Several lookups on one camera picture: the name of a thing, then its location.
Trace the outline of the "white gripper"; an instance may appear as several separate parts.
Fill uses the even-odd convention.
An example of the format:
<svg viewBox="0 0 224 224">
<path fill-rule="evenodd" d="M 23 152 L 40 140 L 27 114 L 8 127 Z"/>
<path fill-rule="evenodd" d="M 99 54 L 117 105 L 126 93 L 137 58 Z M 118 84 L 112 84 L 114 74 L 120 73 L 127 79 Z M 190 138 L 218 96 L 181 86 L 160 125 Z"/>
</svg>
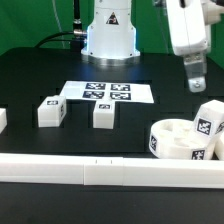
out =
<svg viewBox="0 0 224 224">
<path fill-rule="evenodd" d="M 208 41 L 201 0 L 166 0 L 166 7 L 174 54 L 186 55 L 183 61 L 189 90 L 203 92 L 207 73 L 203 51 L 208 48 Z"/>
</svg>

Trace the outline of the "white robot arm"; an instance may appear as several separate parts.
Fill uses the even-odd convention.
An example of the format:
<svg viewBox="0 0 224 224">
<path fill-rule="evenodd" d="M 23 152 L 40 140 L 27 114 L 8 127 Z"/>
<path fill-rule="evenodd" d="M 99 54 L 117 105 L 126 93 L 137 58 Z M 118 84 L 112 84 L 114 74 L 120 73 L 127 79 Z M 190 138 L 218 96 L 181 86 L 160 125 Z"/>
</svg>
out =
<svg viewBox="0 0 224 224">
<path fill-rule="evenodd" d="M 116 66 L 139 59 L 131 3 L 132 0 L 94 0 L 94 18 L 81 50 L 84 60 Z M 224 0 L 153 0 L 153 5 L 166 10 L 172 49 L 183 58 L 189 90 L 204 91 L 211 26 L 221 20 Z"/>
</svg>

